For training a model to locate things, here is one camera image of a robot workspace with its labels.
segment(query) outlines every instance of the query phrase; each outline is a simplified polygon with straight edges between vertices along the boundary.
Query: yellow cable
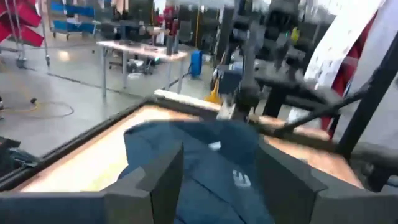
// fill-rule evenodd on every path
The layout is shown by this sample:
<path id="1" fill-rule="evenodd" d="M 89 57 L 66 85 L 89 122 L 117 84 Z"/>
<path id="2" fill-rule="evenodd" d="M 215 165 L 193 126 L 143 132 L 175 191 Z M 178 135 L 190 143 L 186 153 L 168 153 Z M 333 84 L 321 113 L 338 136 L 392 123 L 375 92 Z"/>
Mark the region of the yellow cable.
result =
<path id="1" fill-rule="evenodd" d="M 200 15 L 200 6 L 198 8 L 198 13 L 197 13 L 197 28 L 196 28 L 196 32 L 195 32 L 195 47 L 196 48 L 198 48 L 199 15 Z"/>
<path id="2" fill-rule="evenodd" d="M 17 81 L 16 78 L 15 78 L 13 75 L 11 75 L 11 72 L 9 72 L 9 71 L 7 70 L 7 68 L 4 66 L 4 64 L 3 64 L 2 61 L 0 61 L 0 69 L 3 70 L 3 71 L 5 71 L 5 73 L 8 75 L 8 77 L 9 77 L 10 80 L 13 82 L 13 84 L 21 90 L 21 93 L 24 95 L 24 97 L 26 98 L 26 100 L 27 100 L 28 102 L 30 102 L 30 101 L 31 101 L 31 98 L 29 98 L 29 94 L 28 94 L 28 91 L 27 91 L 27 89 L 25 88 L 25 86 L 24 86 L 24 85 L 21 85 L 21 83 L 20 83 L 19 81 Z M 22 110 L 15 110 L 15 109 L 7 109 L 7 108 L 6 108 L 6 109 L 3 109 L 3 110 L 0 110 L 0 112 L 7 112 L 7 113 L 30 113 L 30 112 L 33 112 L 33 111 L 37 110 L 38 108 L 39 108 L 39 104 L 38 104 L 38 103 L 35 103 L 35 104 L 34 104 L 34 107 L 32 107 L 32 108 L 22 109 Z"/>
<path id="3" fill-rule="evenodd" d="M 4 65 L 4 63 L 1 60 L 0 60 L 0 70 L 3 70 L 5 73 L 8 74 L 8 77 L 10 78 L 11 82 L 13 82 L 13 84 L 17 88 L 19 88 L 21 90 L 21 93 L 24 95 L 26 100 L 34 105 L 32 108 L 21 109 L 21 110 L 17 110 L 17 109 L 13 109 L 13 108 L 4 108 L 4 109 L 0 110 L 0 113 L 3 112 L 3 113 L 8 113 L 8 114 L 26 114 L 26 113 L 31 113 L 31 112 L 41 108 L 43 105 L 57 104 L 57 105 L 63 105 L 63 106 L 69 107 L 71 112 L 68 113 L 68 114 L 60 115 L 60 116 L 48 116 L 48 117 L 45 117 L 45 118 L 61 118 L 61 117 L 65 117 L 65 116 L 69 116 L 69 115 L 73 114 L 74 109 L 70 105 L 68 105 L 66 103 L 62 103 L 62 102 L 42 102 L 42 103 L 38 103 L 36 101 L 32 102 L 32 100 L 34 98 L 30 97 L 28 89 L 20 81 L 18 81 L 14 77 L 14 75 L 6 68 L 6 66 Z"/>

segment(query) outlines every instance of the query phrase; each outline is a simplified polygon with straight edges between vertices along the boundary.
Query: white logo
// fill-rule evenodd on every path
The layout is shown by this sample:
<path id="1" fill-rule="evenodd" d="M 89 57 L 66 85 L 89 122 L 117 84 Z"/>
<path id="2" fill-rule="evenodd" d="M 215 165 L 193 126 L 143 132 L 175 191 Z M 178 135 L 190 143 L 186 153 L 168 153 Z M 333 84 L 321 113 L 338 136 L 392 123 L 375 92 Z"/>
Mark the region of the white logo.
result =
<path id="1" fill-rule="evenodd" d="M 236 170 L 232 171 L 232 176 L 237 187 L 250 187 L 251 183 L 246 174 L 242 174 Z"/>
<path id="2" fill-rule="evenodd" d="M 214 142 L 209 144 L 209 148 L 212 151 L 219 151 L 221 149 L 221 142 Z"/>

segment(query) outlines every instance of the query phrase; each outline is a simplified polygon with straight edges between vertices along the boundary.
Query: wooden table surface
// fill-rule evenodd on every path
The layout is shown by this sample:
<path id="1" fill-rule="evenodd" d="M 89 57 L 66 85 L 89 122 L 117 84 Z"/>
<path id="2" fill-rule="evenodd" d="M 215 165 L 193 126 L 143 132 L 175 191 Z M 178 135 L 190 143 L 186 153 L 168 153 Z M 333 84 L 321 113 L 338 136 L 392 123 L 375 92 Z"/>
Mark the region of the wooden table surface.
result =
<path id="1" fill-rule="evenodd" d="M 155 47 L 157 50 L 152 51 L 148 49 L 154 48 L 153 45 L 141 44 L 141 43 L 140 46 L 130 46 L 126 44 L 121 44 L 119 41 L 115 40 L 105 40 L 105 41 L 98 41 L 96 44 L 111 49 L 129 52 L 131 54 L 138 54 L 150 58 L 159 58 L 161 60 L 165 60 L 168 62 L 179 61 L 189 55 L 188 52 L 181 50 L 179 50 L 177 54 L 167 55 L 166 47 Z"/>
<path id="2" fill-rule="evenodd" d="M 117 180 L 118 175 L 127 166 L 124 131 L 131 126 L 155 119 L 193 120 L 198 118 L 156 106 L 144 106 L 14 190 L 21 192 L 77 192 L 98 191 L 107 187 Z M 261 117 L 261 121 L 283 124 L 283 121 L 269 117 Z M 320 138 L 328 137 L 327 133 L 316 129 L 298 128 L 296 131 L 316 135 Z M 306 159 L 311 166 L 362 188 L 360 181 L 342 157 L 284 142 L 280 139 L 265 138 L 269 144 L 281 151 L 299 159 Z"/>

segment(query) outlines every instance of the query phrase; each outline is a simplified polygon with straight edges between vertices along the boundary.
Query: workbench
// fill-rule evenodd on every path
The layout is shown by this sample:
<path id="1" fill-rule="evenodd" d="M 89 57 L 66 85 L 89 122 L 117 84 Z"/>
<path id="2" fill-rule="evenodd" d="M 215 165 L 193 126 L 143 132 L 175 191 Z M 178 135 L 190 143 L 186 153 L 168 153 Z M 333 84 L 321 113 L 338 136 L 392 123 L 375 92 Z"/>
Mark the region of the workbench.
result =
<path id="1" fill-rule="evenodd" d="M 123 41 L 115 41 L 115 40 L 106 40 L 106 41 L 98 41 L 96 43 L 101 47 L 101 63 L 103 66 L 102 73 L 102 96 L 106 99 L 106 55 L 108 49 L 120 50 L 123 53 L 122 56 L 122 73 L 123 73 L 123 88 L 127 87 L 127 55 L 135 54 L 141 55 L 147 58 L 159 58 L 169 65 L 167 69 L 167 80 L 165 89 L 169 90 L 171 81 L 171 71 L 172 71 L 172 62 L 180 62 L 180 76 L 178 78 L 178 87 L 177 93 L 180 93 L 182 87 L 182 78 L 183 78 L 183 67 L 185 58 L 189 56 L 188 52 L 179 51 L 177 54 L 167 55 L 166 47 L 156 47 L 149 44 L 135 43 L 134 45 L 124 44 Z"/>
<path id="2" fill-rule="evenodd" d="M 169 91 L 157 90 L 155 95 L 217 112 L 219 105 Z M 110 128 L 89 139 L 68 155 L 14 188 L 20 192 L 78 192 L 98 191 L 115 182 L 127 166 L 123 134 L 132 126 L 153 120 L 196 120 L 193 116 L 156 105 L 143 105 Z M 263 123 L 282 125 L 284 122 L 262 116 Z M 326 132 L 299 127 L 295 131 L 318 138 L 328 139 Z M 345 182 L 363 188 L 346 161 L 334 154 L 292 144 L 280 139 L 264 136 L 268 143 L 279 150 L 308 162 Z"/>

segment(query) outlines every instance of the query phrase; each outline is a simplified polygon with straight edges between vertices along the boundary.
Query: metal table leg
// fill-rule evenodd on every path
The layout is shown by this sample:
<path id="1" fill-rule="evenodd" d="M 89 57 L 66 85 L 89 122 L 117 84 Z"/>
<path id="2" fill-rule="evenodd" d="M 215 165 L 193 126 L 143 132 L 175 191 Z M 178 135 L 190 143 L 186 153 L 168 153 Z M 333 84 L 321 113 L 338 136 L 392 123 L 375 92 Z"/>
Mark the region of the metal table leg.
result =
<path id="1" fill-rule="evenodd" d="M 127 88 L 127 52 L 123 51 L 122 54 L 122 74 L 123 74 L 123 88 Z"/>
<path id="2" fill-rule="evenodd" d="M 102 97 L 106 100 L 106 47 L 101 47 L 102 70 Z"/>
<path id="3" fill-rule="evenodd" d="M 178 78 L 178 88 L 177 88 L 177 93 L 181 93 L 181 88 L 182 88 L 182 79 L 183 79 L 183 71 L 184 71 L 184 63 L 185 59 L 183 58 L 180 62 L 180 77 Z"/>
<path id="4" fill-rule="evenodd" d="M 172 63 L 169 62 L 168 66 L 169 66 L 169 68 L 167 69 L 168 72 L 167 72 L 166 91 L 168 91 L 170 89 L 170 82 L 171 82 L 171 79 L 172 79 Z"/>

